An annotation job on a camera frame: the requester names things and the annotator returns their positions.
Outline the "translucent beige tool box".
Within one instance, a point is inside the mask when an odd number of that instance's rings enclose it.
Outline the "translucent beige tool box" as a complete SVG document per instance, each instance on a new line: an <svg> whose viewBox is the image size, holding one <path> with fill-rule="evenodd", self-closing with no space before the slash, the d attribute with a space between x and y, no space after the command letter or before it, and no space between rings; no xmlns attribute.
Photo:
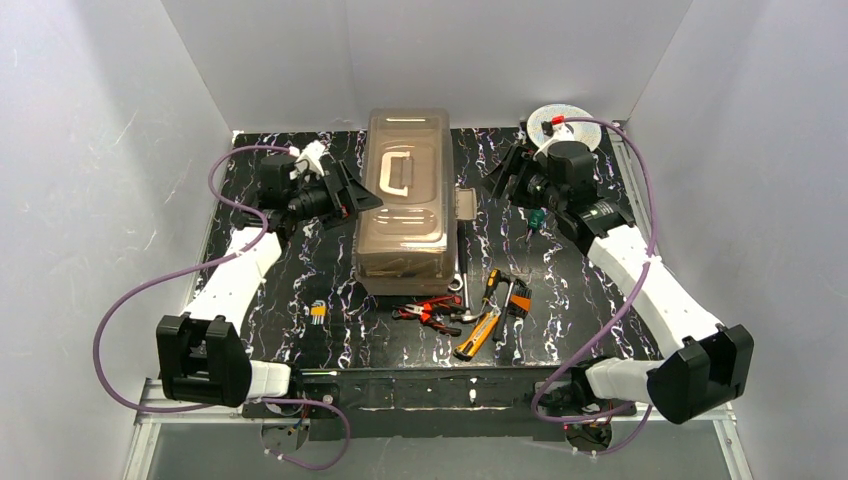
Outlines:
<svg viewBox="0 0 848 480"><path fill-rule="evenodd" d="M370 113L362 182L381 206L358 217L355 279L373 296L439 296L456 273L458 210L450 117L443 108Z"/></svg>

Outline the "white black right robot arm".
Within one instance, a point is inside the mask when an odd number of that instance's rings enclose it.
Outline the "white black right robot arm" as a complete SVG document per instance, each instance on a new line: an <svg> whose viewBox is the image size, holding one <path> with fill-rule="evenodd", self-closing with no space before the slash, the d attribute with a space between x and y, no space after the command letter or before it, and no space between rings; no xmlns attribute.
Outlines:
<svg viewBox="0 0 848 480"><path fill-rule="evenodd" d="M741 397L754 352L752 334L741 324L725 325L686 292L634 218L600 195L594 165L593 152L578 141L556 141L537 151L516 144L483 186L514 206L552 213L562 235L623 293L611 321L635 309L662 357L590 358L593 345L587 343L537 387L532 407L540 406L557 381L563 381L575 411L606 400L639 402L673 424Z"/></svg>

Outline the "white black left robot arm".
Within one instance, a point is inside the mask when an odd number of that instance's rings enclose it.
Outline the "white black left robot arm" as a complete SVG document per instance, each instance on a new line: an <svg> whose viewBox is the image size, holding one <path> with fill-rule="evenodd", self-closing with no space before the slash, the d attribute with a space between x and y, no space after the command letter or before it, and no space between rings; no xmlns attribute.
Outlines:
<svg viewBox="0 0 848 480"><path fill-rule="evenodd" d="M157 325L160 379L166 398L238 407L290 391L292 369L250 359L239 331L260 286L302 223L344 225L382 206L342 161L269 155L258 168L245 214L232 234L229 261L218 265L201 293L179 315Z"/></svg>

